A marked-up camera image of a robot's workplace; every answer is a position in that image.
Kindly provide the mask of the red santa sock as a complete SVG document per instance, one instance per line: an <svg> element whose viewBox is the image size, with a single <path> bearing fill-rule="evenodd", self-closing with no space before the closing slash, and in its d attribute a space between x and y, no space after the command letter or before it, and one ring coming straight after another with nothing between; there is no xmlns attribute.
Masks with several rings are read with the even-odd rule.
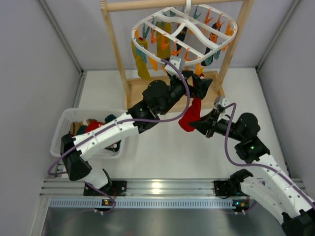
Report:
<svg viewBox="0 0 315 236"><path fill-rule="evenodd" d="M186 132L192 132L195 130L194 127L190 126L189 123L200 120L201 116L202 100L200 98L193 98L191 105L178 121L179 126Z"/></svg>

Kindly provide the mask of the dark navy patterned sock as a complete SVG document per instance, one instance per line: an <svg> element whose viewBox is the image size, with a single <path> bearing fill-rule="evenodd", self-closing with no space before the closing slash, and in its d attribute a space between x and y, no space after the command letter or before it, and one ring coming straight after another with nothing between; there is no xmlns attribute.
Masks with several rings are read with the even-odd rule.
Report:
<svg viewBox="0 0 315 236"><path fill-rule="evenodd" d="M181 41L184 42L186 34L187 34L188 28L184 27L181 32L176 36L176 38Z"/></svg>

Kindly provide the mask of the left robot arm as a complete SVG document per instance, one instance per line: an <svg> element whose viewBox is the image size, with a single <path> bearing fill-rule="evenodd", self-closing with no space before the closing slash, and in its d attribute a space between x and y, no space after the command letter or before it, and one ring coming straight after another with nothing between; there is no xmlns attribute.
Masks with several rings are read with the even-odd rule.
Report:
<svg viewBox="0 0 315 236"><path fill-rule="evenodd" d="M180 75L168 75L169 83L154 80L142 92L142 100L112 121L87 130L83 134L67 133L61 138L60 155L65 166L64 174L70 181L82 180L105 193L112 186L108 172L103 167L94 167L89 160L107 147L134 135L142 134L162 120L183 97L197 98L203 94L203 74L190 70Z"/></svg>

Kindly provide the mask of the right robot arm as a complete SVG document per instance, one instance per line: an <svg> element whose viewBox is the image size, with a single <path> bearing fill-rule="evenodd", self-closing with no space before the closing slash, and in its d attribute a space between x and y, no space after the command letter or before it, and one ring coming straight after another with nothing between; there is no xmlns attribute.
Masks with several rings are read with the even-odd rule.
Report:
<svg viewBox="0 0 315 236"><path fill-rule="evenodd" d="M224 136L226 158L240 168L228 179L232 192L254 198L287 236L313 236L315 202L282 170L259 139L257 117L242 113L233 122L237 105L223 96L215 100L214 106L210 113L189 124L207 138L215 133Z"/></svg>

